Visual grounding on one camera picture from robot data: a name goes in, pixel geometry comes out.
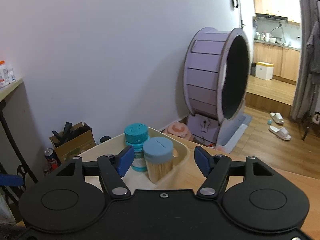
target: curtain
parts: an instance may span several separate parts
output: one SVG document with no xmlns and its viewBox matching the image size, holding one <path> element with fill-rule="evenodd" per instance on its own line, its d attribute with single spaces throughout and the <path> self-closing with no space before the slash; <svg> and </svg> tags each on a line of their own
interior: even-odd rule
<svg viewBox="0 0 320 240">
<path fill-rule="evenodd" d="M 306 43 L 314 23 L 318 20 L 316 0 L 300 0 L 301 7 L 301 56 L 299 78 L 290 115 L 295 120 L 302 118 L 308 112 L 313 99 L 314 89 L 311 82 L 309 64 L 306 62 Z"/>
</svg>

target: kitchen backsplash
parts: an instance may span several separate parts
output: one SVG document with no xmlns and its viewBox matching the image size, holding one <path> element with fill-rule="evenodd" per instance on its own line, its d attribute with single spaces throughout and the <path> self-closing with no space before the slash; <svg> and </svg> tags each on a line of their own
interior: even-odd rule
<svg viewBox="0 0 320 240">
<path fill-rule="evenodd" d="M 258 18 L 258 21 L 256 21 L 257 24 L 257 31 L 259 33 L 265 32 L 270 33 L 274 28 L 279 26 L 279 22 L 276 20 L 269 20 L 269 19 L 263 19 Z M 295 26 L 292 24 L 283 23 L 282 24 L 283 30 L 284 30 L 284 37 L 285 37 L 285 44 L 288 45 L 291 41 L 291 46 L 294 48 L 301 48 L 301 38 L 296 39 L 297 37 L 301 37 L 301 29 L 300 26 Z M 281 28 L 275 29 L 272 32 L 272 36 L 276 37 L 283 37 Z"/>
</svg>

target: plastic tray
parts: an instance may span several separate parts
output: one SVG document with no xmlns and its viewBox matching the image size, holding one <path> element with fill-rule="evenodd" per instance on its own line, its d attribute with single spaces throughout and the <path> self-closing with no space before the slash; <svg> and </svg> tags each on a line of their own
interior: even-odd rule
<svg viewBox="0 0 320 240">
<path fill-rule="evenodd" d="M 179 170 L 182 168 L 185 161 L 190 156 L 190 152 L 184 144 L 176 141 L 175 139 L 153 128 L 148 127 L 148 132 L 150 137 L 161 136 L 171 140 L 173 142 L 173 147 L 178 152 L 178 155 L 173 158 L 173 169 L 155 184 L 149 180 L 148 172 L 137 172 L 130 167 L 126 175 L 122 179 L 132 193 L 136 189 L 167 188 L 168 185 L 170 184 L 170 180 L 172 180 L 175 177 L 175 175 L 179 172 Z M 123 133 L 85 151 L 84 153 L 81 153 L 79 156 L 82 157 L 82 160 L 84 162 L 95 161 L 99 156 L 102 156 L 105 154 L 117 155 L 125 147 L 126 147 L 126 144 L 125 144 L 125 137 Z M 85 177 L 85 181 L 101 189 L 101 185 L 99 183 L 98 177 Z"/>
</svg>

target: white slipper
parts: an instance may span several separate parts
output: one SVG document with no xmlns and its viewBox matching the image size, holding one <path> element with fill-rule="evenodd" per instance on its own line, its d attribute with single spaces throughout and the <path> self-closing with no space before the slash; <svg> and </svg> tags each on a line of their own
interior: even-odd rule
<svg viewBox="0 0 320 240">
<path fill-rule="evenodd" d="M 273 121 L 275 121 L 277 124 L 284 124 L 284 119 L 281 114 L 270 113 L 270 116 L 273 119 Z"/>
<path fill-rule="evenodd" d="M 281 127 L 280 129 L 278 129 L 278 128 L 274 127 L 274 126 L 270 126 L 269 127 L 269 131 L 274 133 L 276 136 L 278 136 L 282 140 L 285 140 L 285 141 L 290 141 L 291 140 L 291 135 L 289 134 L 287 129 L 284 128 L 284 127 Z"/>
</svg>

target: baseboard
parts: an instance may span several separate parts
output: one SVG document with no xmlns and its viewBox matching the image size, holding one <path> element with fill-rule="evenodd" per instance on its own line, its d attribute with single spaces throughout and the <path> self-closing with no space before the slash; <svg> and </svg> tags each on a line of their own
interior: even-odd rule
<svg viewBox="0 0 320 240">
<path fill-rule="evenodd" d="M 184 124 L 187 124 L 187 117 L 189 116 L 189 113 L 183 115 L 182 118 L 179 118 L 171 123 L 169 123 L 168 125 L 166 125 L 165 127 L 158 129 L 158 131 L 162 132 L 164 129 L 166 129 L 167 127 L 169 127 L 170 124 L 174 123 L 174 122 L 183 122 Z"/>
<path fill-rule="evenodd" d="M 297 84 L 296 81 L 293 81 L 293 80 L 287 79 L 287 78 L 283 78 L 283 77 L 279 77 L 279 76 L 275 76 L 275 75 L 273 75 L 272 78 L 276 79 L 276 80 L 279 80 L 279 81 L 282 81 L 282 82 L 285 82 L 285 83 L 292 84 L 292 85 L 296 85 Z"/>
<path fill-rule="evenodd" d="M 290 105 L 248 92 L 245 96 L 245 105 L 267 112 L 281 113 L 285 118 L 290 116 L 291 111 Z"/>
</svg>

